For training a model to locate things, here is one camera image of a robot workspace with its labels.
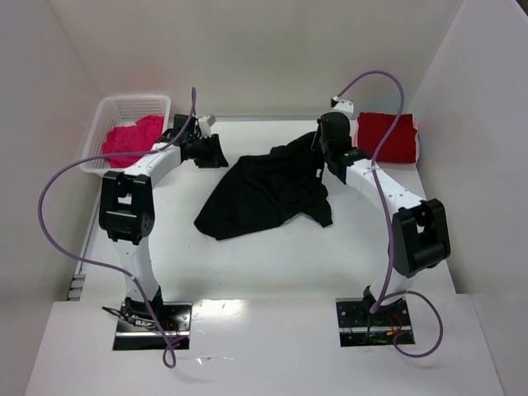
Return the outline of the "black t shirt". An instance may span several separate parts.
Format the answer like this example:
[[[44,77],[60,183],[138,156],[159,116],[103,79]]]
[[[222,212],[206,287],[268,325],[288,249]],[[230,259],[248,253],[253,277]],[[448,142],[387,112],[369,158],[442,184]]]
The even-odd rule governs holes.
[[[280,227],[297,215],[323,228],[332,225],[324,159],[312,150],[314,137],[309,132],[268,154],[240,157],[197,215],[197,230],[225,240]]]

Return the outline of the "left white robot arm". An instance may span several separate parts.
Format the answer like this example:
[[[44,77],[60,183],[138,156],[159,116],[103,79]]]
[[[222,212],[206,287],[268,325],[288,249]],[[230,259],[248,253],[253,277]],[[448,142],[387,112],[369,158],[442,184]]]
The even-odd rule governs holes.
[[[125,274],[125,302],[120,316],[153,322],[164,313],[161,286],[149,252],[155,210],[153,188],[184,161],[199,168],[227,167],[219,136],[211,132],[213,115],[174,115],[173,127],[159,136],[135,164],[102,178],[99,225],[114,243]]]

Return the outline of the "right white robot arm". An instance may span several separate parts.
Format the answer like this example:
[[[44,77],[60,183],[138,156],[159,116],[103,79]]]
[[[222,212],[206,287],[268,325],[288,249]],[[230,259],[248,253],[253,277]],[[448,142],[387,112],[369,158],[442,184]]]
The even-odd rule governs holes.
[[[385,275],[368,285],[364,303],[371,314],[405,294],[411,279],[450,255],[446,209],[396,182],[370,155],[351,145],[351,122],[340,112],[318,118],[313,148],[323,155],[328,171],[360,192],[384,213],[389,234],[389,264]]]

